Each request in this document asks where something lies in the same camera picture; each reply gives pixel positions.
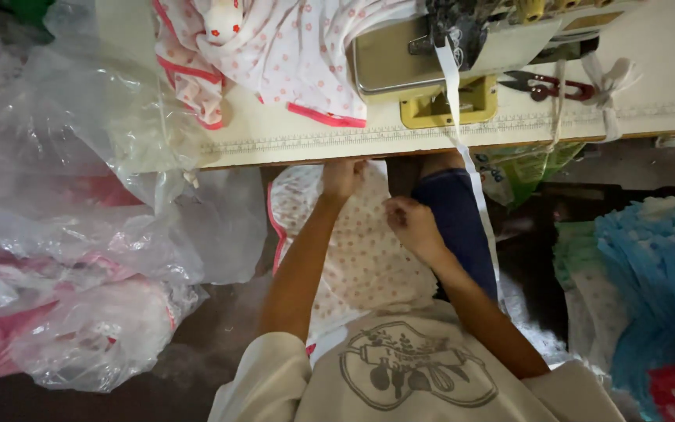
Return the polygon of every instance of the blue fabric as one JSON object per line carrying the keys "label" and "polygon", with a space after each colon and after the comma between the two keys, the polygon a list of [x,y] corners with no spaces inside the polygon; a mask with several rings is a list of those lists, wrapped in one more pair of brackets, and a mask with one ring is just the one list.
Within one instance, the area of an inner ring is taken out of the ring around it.
{"label": "blue fabric", "polygon": [[616,345],[614,388],[630,391],[643,417],[661,420],[647,371],[675,363],[675,197],[598,217],[595,235],[632,319]]}
{"label": "blue fabric", "polygon": [[473,281],[497,302],[488,239],[467,171],[454,168],[426,176],[413,189],[411,197],[431,208],[447,248]]}

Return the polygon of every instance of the white garment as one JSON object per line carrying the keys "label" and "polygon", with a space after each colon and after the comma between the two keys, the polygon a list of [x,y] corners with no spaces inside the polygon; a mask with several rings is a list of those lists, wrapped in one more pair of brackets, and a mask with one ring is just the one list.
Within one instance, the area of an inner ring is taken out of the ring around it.
{"label": "white garment", "polygon": [[331,334],[344,340],[314,369],[297,337],[265,334],[209,420],[623,420],[579,363],[520,381],[456,321],[446,302],[369,315]]}
{"label": "white garment", "polygon": [[[269,192],[270,217],[280,242],[275,271],[322,192],[321,165],[286,169]],[[405,249],[387,225],[387,164],[368,161],[364,181],[335,223],[311,312],[308,345],[324,333],[385,309],[408,312],[431,305],[436,277]]]}
{"label": "white garment", "polygon": [[[230,2],[243,9],[240,24],[229,13]],[[158,61],[177,98],[200,112],[204,123],[220,122],[220,79],[210,77],[220,71],[264,104],[283,104],[327,125],[362,128],[366,106],[353,89],[346,48],[377,23],[420,15],[424,2],[155,0],[155,10],[163,27]]]}

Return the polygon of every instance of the right hand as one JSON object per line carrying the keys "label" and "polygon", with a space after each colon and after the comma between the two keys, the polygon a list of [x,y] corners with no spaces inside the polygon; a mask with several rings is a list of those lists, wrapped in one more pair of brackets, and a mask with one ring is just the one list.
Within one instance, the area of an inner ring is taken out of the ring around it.
{"label": "right hand", "polygon": [[424,264],[433,267],[450,254],[436,227],[431,208],[409,197],[384,201],[387,224],[400,242]]}

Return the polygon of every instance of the left hand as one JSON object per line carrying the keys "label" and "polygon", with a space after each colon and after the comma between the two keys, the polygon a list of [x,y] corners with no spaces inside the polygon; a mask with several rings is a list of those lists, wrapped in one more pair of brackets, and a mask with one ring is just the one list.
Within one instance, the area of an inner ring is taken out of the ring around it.
{"label": "left hand", "polygon": [[364,181],[365,167],[366,161],[343,159],[326,162],[322,170],[322,195],[345,204]]}

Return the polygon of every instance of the floor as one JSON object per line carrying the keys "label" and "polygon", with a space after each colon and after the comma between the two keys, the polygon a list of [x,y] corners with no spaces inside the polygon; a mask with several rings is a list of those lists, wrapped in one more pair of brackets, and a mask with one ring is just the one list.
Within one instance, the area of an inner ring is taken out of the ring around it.
{"label": "floor", "polygon": [[[601,145],[578,159],[550,181],[620,184],[628,189],[675,186],[675,148],[652,148],[649,139]],[[391,190],[407,191],[415,177],[415,159],[391,159],[389,168],[391,174],[401,175],[391,176]],[[277,168],[263,169],[263,179],[276,173]],[[558,303],[558,291],[554,293],[553,286],[541,288],[549,281],[534,276],[533,270],[533,263],[550,262],[551,256],[533,257],[527,248],[507,242],[498,245],[502,282],[508,285],[505,296],[513,297],[518,289],[527,291],[526,303],[520,303],[520,313],[512,316],[534,321],[531,328],[548,343],[544,347],[558,345],[566,333],[566,313],[553,305]],[[271,264],[271,239],[268,248],[260,273]],[[49,391],[24,375],[0,379],[0,420],[206,420],[216,389],[232,379],[241,354],[254,338],[258,304],[268,283],[263,276],[246,284],[209,286],[211,298],[183,322],[155,368],[111,394]],[[544,289],[551,293],[543,294]]]}

